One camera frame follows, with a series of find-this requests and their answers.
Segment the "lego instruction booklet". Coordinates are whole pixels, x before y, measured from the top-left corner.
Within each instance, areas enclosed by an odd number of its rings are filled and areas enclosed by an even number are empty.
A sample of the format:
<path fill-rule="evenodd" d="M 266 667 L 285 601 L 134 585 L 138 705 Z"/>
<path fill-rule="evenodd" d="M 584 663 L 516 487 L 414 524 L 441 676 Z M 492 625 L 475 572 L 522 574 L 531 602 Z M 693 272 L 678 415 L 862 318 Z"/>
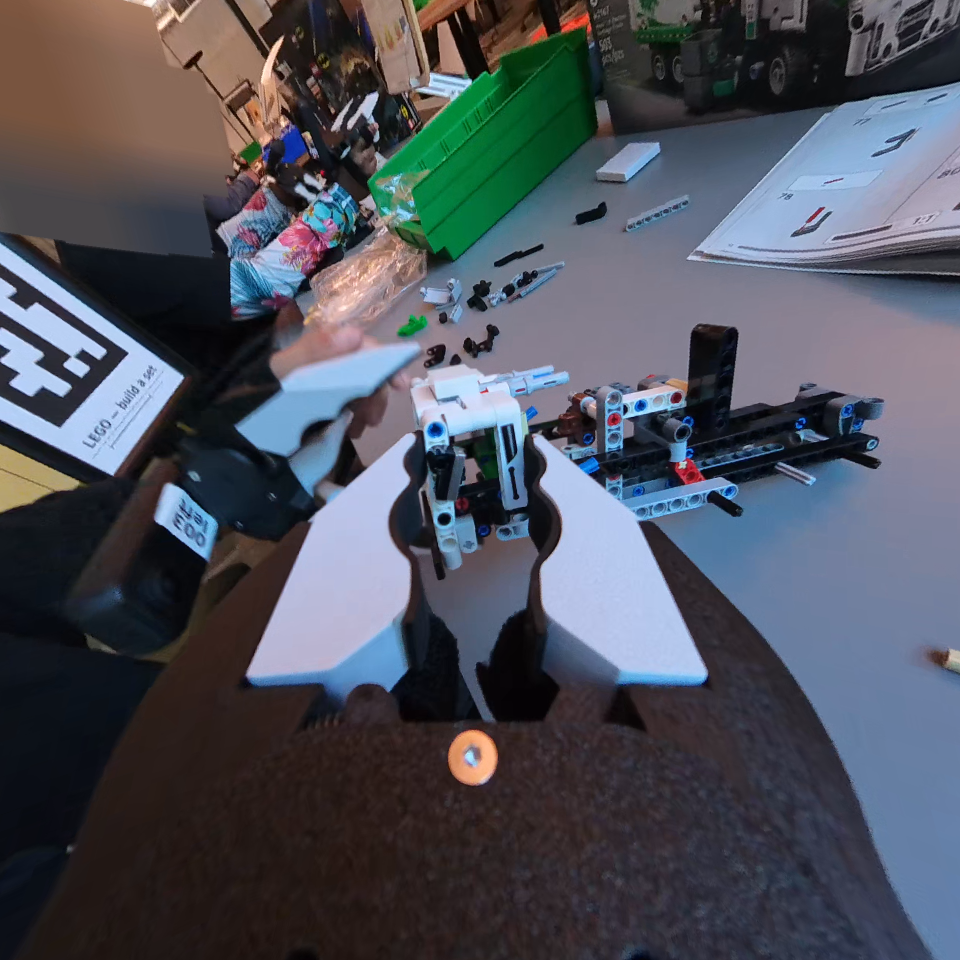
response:
<path fill-rule="evenodd" d="M 959 84 L 823 114 L 688 260 L 957 279 Z"/>

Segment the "green plastic bin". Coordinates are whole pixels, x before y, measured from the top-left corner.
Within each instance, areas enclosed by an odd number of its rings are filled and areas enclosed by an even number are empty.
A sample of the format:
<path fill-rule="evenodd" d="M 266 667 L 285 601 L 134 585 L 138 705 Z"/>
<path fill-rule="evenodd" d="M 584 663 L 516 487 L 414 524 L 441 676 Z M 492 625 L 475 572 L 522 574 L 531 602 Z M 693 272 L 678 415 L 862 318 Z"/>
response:
<path fill-rule="evenodd" d="M 505 54 L 368 181 L 408 244 L 460 258 L 597 130 L 587 30 Z"/>

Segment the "white lego panel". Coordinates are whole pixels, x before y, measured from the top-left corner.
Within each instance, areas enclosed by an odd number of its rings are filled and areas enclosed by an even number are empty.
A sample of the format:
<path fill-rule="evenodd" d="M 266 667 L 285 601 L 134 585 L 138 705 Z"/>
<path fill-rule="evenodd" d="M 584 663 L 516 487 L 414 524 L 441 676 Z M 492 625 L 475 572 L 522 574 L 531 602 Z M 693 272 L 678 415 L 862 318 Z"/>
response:
<path fill-rule="evenodd" d="M 658 141 L 630 142 L 595 171 L 601 184 L 627 184 L 662 151 Z"/>

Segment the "white black lego truck model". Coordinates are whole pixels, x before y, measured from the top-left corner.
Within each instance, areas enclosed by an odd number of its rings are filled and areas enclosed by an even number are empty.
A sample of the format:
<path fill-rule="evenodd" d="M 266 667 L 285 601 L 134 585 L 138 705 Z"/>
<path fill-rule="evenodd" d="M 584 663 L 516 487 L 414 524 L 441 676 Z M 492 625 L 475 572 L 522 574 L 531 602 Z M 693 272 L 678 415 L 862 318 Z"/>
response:
<path fill-rule="evenodd" d="M 733 409 L 737 356 L 735 327 L 699 323 L 686 378 L 574 391 L 567 409 L 542 423 L 533 422 L 529 397 L 570 379 L 553 366 L 486 375 L 458 365 L 415 379 L 427 471 L 423 544 L 438 580 L 491 536 L 529 537 L 530 438 L 546 441 L 639 522 L 708 505 L 739 517 L 743 484 L 780 474 L 811 486 L 808 467 L 836 460 L 880 466 L 879 439 L 866 426 L 883 415 L 883 399 L 808 382 L 788 402 Z"/>

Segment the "scatter of grey black lego parts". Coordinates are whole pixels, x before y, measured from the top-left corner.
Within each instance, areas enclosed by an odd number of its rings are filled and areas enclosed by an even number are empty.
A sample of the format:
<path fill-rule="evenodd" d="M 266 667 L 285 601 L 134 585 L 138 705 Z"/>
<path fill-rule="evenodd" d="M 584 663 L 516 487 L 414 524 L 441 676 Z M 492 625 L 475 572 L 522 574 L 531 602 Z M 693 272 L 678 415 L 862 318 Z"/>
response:
<path fill-rule="evenodd" d="M 554 279 L 566 267 L 567 262 L 561 260 L 532 269 L 521 270 L 499 286 L 494 285 L 490 280 L 483 279 L 470 286 L 466 294 L 461 281 L 457 278 L 450 278 L 443 287 L 421 286 L 419 294 L 424 307 L 429 308 L 435 314 L 436 322 L 441 327 L 456 327 L 461 323 L 465 313 L 470 310 L 485 313 L 496 310 L 500 306 L 509 306 L 520 302 Z M 461 353 L 454 352 L 450 356 L 450 366 L 454 365 L 455 359 L 457 359 L 457 362 L 461 362 L 464 355 L 470 359 L 478 359 L 481 355 L 491 353 L 500 336 L 500 330 L 494 322 L 488 321 L 485 331 L 485 334 L 479 339 L 464 337 Z M 443 353 L 444 350 L 439 346 L 430 347 L 428 349 L 428 360 L 425 361 L 424 366 L 438 365 L 443 359 L 441 356 Z"/>

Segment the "grey lego beam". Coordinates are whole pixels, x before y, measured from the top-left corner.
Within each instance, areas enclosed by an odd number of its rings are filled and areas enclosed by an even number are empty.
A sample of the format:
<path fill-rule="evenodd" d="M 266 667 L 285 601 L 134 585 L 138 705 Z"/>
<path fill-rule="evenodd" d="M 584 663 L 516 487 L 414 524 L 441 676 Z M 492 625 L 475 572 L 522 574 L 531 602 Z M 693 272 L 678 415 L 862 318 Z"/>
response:
<path fill-rule="evenodd" d="M 639 214 L 630 217 L 624 224 L 626 234 L 635 233 L 654 223 L 661 222 L 667 217 L 686 210 L 690 206 L 690 195 L 684 194 L 676 198 L 660 202 Z"/>

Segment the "clear plastic bag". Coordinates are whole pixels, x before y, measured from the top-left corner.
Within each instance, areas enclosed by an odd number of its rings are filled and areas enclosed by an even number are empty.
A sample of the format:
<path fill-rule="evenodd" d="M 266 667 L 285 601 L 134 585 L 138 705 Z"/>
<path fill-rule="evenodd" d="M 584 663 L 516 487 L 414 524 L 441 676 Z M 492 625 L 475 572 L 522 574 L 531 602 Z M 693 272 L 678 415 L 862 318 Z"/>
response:
<path fill-rule="evenodd" d="M 310 281 L 313 302 L 302 307 L 309 329 L 363 329 L 426 277 L 425 248 L 380 224 L 366 240 Z"/>

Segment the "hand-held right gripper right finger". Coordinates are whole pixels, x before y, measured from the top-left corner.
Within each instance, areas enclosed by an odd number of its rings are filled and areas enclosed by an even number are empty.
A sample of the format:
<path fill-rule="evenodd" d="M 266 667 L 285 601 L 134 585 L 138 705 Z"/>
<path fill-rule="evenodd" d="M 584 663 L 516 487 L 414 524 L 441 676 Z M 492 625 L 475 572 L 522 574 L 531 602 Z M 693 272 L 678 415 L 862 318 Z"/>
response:
<path fill-rule="evenodd" d="M 558 686 L 700 687 L 709 677 L 634 515 L 540 436 L 524 442 L 533 665 Z"/>

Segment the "person's black top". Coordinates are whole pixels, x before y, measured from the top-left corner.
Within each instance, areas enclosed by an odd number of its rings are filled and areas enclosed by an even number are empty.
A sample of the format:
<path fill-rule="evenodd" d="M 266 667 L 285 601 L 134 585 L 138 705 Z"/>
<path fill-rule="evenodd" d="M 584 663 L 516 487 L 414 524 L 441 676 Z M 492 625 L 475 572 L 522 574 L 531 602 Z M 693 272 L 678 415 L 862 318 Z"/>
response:
<path fill-rule="evenodd" d="M 227 265 L 55 242 L 63 269 L 202 375 L 249 335 Z M 111 478 L 2 512 L 2 926 L 29 924 L 66 865 L 104 768 L 159 675 L 90 649 L 63 606 L 136 482 Z"/>

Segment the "person's left hand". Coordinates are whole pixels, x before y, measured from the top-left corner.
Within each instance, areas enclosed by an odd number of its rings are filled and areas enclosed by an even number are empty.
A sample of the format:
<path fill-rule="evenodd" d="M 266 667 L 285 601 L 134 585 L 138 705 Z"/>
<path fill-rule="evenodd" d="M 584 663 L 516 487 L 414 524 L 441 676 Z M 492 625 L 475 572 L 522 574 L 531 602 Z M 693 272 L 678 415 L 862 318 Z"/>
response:
<path fill-rule="evenodd" d="M 270 356 L 270 372 L 277 380 L 283 380 L 302 367 L 328 361 L 342 355 L 372 350 L 379 343 L 361 331 L 349 327 L 310 327 L 287 347 Z M 390 390 L 402 379 L 393 379 L 390 386 L 381 386 L 369 396 L 355 400 L 351 405 L 352 421 L 347 430 L 349 438 L 356 440 L 366 429 L 379 426 L 385 416 Z"/>

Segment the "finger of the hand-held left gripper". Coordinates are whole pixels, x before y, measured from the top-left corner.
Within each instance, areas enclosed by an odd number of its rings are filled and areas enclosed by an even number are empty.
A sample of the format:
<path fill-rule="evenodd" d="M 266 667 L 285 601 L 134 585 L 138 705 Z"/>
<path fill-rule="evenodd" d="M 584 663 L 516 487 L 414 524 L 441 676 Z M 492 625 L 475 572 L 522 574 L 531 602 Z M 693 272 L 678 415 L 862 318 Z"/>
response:
<path fill-rule="evenodd" d="M 336 467 L 353 421 L 353 414 L 339 414 L 334 419 L 317 421 L 306 428 L 299 447 L 287 457 L 287 466 L 293 477 L 288 503 L 313 502 L 317 487 Z"/>
<path fill-rule="evenodd" d="M 289 458 L 301 448 L 308 428 L 334 422 L 421 354 L 417 342 L 376 344 L 302 366 L 283 378 L 279 391 L 235 429 L 258 450 Z"/>

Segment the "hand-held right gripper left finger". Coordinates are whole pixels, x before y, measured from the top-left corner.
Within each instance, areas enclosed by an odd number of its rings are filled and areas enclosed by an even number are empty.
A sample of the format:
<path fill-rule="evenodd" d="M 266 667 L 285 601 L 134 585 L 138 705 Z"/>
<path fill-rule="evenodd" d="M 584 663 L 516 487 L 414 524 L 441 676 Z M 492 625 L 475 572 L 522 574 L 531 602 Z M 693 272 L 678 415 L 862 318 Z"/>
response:
<path fill-rule="evenodd" d="M 419 439 L 404 435 L 315 514 L 246 668 L 251 686 L 320 685 L 348 698 L 365 685 L 390 690 L 406 674 L 412 556 L 391 514 L 419 492 L 408 466 Z"/>

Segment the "printed lego set box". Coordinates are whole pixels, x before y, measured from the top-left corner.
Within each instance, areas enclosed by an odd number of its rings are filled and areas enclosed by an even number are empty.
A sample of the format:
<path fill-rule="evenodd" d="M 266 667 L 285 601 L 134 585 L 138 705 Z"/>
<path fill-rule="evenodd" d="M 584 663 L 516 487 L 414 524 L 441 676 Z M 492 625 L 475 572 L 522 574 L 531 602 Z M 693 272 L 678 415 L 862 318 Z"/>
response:
<path fill-rule="evenodd" d="M 958 82 L 957 1 L 589 2 L 616 134 Z"/>

